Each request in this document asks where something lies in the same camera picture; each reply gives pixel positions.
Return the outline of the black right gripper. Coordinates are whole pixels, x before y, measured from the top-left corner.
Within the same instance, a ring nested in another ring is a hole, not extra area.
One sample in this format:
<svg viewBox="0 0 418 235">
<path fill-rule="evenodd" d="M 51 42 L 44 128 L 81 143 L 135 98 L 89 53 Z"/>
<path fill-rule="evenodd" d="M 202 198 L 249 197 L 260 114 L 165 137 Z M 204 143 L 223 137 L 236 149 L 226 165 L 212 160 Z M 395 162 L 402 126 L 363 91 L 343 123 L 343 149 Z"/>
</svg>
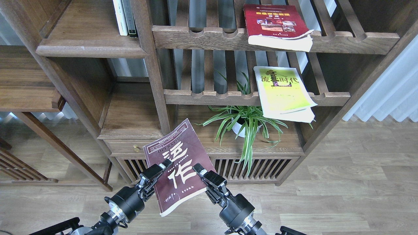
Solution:
<svg viewBox="0 0 418 235">
<path fill-rule="evenodd" d="M 242 194 L 233 196 L 226 188 L 225 178 L 212 170 L 207 171 L 199 163 L 193 166 L 193 170 L 207 185 L 209 199 L 222 207 L 219 216 L 230 229 L 251 229 L 255 225 L 255 207 Z"/>
</svg>

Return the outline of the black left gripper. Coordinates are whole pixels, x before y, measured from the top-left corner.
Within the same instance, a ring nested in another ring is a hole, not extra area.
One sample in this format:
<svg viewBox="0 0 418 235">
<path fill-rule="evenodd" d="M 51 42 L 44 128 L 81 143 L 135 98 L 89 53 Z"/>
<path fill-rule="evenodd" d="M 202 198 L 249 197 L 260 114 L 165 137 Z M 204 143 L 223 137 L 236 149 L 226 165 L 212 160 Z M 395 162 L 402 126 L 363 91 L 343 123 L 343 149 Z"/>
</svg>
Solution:
<svg viewBox="0 0 418 235">
<path fill-rule="evenodd" d="M 172 165 L 165 159 L 153 164 L 140 174 L 140 183 L 134 187 L 124 186 L 113 197 L 105 197 L 110 210 L 107 212 L 116 223 L 130 223 L 145 208 L 145 202 L 154 194 L 154 185 L 163 172 Z"/>
</svg>

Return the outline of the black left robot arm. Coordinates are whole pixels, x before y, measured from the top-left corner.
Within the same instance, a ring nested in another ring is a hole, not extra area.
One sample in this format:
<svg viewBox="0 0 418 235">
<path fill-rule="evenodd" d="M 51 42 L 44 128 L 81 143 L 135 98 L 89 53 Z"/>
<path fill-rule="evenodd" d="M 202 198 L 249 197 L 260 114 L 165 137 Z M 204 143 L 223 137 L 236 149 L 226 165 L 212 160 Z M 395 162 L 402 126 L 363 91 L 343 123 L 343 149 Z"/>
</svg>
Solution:
<svg viewBox="0 0 418 235">
<path fill-rule="evenodd" d="M 161 164 L 153 164 L 140 174 L 140 181 L 133 187 L 124 186 L 113 197 L 105 197 L 109 211 L 101 214 L 100 220 L 91 227 L 79 225 L 79 217 L 34 232 L 34 235 L 63 235 L 70 229 L 69 235 L 115 235 L 118 227 L 127 228 L 127 224 L 145 208 L 145 202 L 153 195 L 153 186 L 163 172 L 172 165 L 169 159 Z"/>
</svg>

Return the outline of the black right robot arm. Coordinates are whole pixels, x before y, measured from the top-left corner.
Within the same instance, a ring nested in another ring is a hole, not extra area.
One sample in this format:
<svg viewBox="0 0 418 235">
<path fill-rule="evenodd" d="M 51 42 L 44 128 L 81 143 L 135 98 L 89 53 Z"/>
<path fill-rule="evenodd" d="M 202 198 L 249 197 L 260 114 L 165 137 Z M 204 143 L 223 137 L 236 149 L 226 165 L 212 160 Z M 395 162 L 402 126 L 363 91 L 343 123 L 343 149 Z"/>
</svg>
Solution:
<svg viewBox="0 0 418 235">
<path fill-rule="evenodd" d="M 193 166 L 202 181 L 207 186 L 206 194 L 213 204 L 222 207 L 219 216 L 229 227 L 226 235 L 238 233 L 241 235 L 266 235 L 260 221 L 253 218 L 255 207 L 242 195 L 233 196 L 227 189 L 227 180 L 214 171 L 208 171 L 199 163 Z"/>
</svg>

